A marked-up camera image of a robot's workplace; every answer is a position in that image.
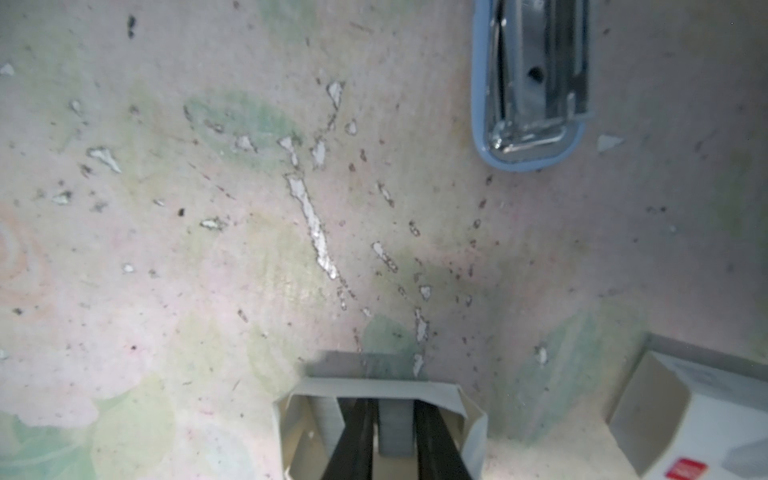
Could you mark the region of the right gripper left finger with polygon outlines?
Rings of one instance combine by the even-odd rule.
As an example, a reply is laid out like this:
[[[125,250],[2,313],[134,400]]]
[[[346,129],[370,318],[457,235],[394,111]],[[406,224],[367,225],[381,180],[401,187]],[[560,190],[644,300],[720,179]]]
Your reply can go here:
[[[345,418],[345,426],[322,480],[371,480],[373,439],[378,401],[356,399]]]

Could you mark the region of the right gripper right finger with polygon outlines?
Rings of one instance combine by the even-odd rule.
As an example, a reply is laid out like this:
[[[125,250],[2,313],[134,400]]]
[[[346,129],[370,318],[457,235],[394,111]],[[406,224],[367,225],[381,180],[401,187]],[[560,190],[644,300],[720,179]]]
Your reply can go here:
[[[420,480],[471,480],[439,409],[430,403],[414,405],[415,436]]]

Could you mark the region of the staple box tray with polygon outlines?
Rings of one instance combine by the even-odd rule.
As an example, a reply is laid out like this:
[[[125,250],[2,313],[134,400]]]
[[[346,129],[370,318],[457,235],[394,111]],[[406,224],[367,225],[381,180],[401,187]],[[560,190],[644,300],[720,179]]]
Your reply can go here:
[[[305,378],[273,405],[286,479],[478,479],[487,414],[456,384]]]

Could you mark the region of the blue staple remover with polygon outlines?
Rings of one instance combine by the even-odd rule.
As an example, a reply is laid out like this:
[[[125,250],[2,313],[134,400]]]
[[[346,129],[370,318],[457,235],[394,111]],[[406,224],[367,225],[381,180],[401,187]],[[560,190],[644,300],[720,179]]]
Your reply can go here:
[[[523,173],[574,152],[591,115],[589,0],[474,4],[471,129],[490,166]]]

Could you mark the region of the white staple box sleeve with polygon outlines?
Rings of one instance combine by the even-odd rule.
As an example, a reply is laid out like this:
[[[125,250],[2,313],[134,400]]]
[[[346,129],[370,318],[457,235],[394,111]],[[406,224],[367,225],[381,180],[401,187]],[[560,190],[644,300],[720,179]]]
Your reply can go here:
[[[648,351],[608,428],[642,479],[764,479],[767,383]]]

